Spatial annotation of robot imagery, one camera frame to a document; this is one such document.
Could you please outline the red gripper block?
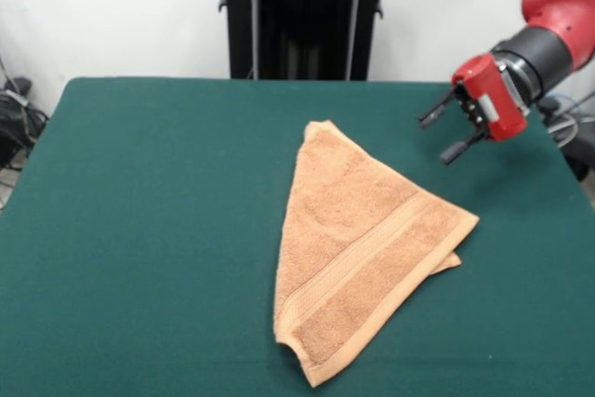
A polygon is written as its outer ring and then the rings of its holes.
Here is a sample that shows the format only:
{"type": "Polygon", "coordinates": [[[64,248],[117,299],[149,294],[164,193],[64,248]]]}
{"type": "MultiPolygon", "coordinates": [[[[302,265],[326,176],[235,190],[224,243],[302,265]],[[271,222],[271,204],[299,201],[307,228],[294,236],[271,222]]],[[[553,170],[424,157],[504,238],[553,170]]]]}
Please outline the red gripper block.
{"type": "Polygon", "coordinates": [[[480,132],[447,147],[439,156],[444,165],[451,165],[483,139],[504,141],[527,128],[521,98],[513,92],[514,84],[508,73],[500,70],[491,53],[483,53],[461,65],[452,76],[452,85],[454,89],[418,116],[420,127],[425,129],[437,121],[457,96],[462,110],[480,132]]]}

